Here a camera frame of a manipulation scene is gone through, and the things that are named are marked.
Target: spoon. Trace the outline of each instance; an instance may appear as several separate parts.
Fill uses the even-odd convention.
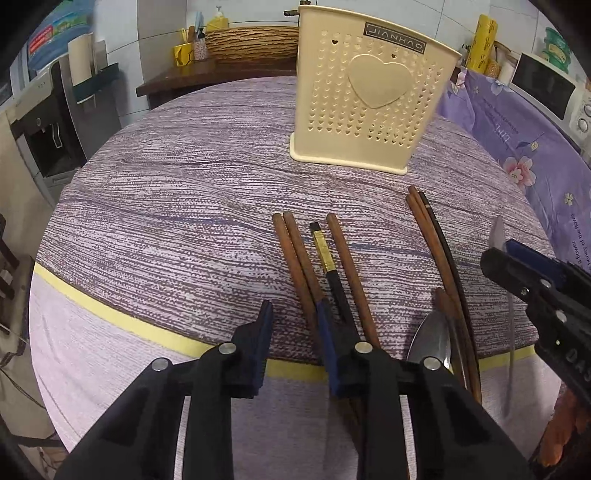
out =
[[[452,346],[447,320],[441,312],[430,312],[415,333],[408,349],[407,361],[419,364],[426,356],[434,356],[445,368],[449,368]]]

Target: white tile wall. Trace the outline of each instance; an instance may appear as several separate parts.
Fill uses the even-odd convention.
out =
[[[415,0],[318,0],[318,5],[383,18],[434,38],[441,13]]]
[[[138,39],[137,0],[96,0],[95,40],[104,40],[107,53]]]
[[[189,0],[193,10],[203,13],[204,22],[210,21],[217,12],[216,6],[230,22],[280,21],[297,23],[297,17],[284,17],[285,10],[293,10],[300,4],[299,0]]]
[[[182,42],[181,34],[178,32],[139,40],[139,56],[145,82],[174,66],[173,47]]]
[[[427,5],[428,7],[440,12],[443,10],[443,2],[445,0],[418,0],[420,4]]]
[[[488,15],[489,9],[489,0],[445,0],[443,15],[474,32],[478,18],[482,14]]]
[[[538,17],[538,9],[533,6],[530,0],[491,0],[491,7],[502,7],[519,14]]]
[[[496,32],[496,39],[499,42],[517,53],[531,52],[538,24],[537,17],[500,7],[491,7],[490,17],[499,24]]]
[[[128,124],[135,113],[148,109],[146,97],[137,98],[135,94],[136,87],[144,82],[139,60],[137,2],[95,2],[95,39],[105,41],[108,63],[119,63],[120,76],[113,83],[113,92],[122,125]]]
[[[113,83],[119,117],[148,109],[148,99],[138,98],[135,89],[144,82],[139,60],[139,42],[135,41],[107,54],[109,64],[119,63],[119,79]]]
[[[461,51],[462,45],[472,45],[474,33],[445,15],[441,17],[435,40],[445,43],[454,50]]]
[[[137,0],[137,2],[139,38],[180,31],[185,27],[187,0]]]

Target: heart-shaped cutout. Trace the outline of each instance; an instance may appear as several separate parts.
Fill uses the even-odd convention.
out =
[[[380,108],[392,103],[413,85],[413,76],[405,65],[384,63],[369,54],[353,57],[348,73],[353,90],[370,108]]]

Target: knife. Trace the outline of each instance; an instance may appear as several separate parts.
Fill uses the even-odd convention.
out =
[[[503,217],[499,215],[491,229],[491,234],[488,238],[488,246],[490,248],[498,248],[499,250],[506,251],[505,247],[505,221]],[[509,374],[507,378],[507,391],[505,395],[505,401],[502,407],[502,413],[505,417],[509,415],[511,410],[511,397],[513,394],[513,370],[515,363],[515,319],[513,310],[513,295],[507,292],[507,306],[508,306],[508,323],[509,323]]]

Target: yellow bottle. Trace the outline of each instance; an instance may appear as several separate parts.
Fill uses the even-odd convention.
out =
[[[207,22],[207,26],[205,28],[206,32],[212,32],[214,30],[221,30],[223,28],[228,27],[228,18],[224,17],[222,12],[222,7],[216,7],[217,13],[216,16],[213,17],[209,22]]]

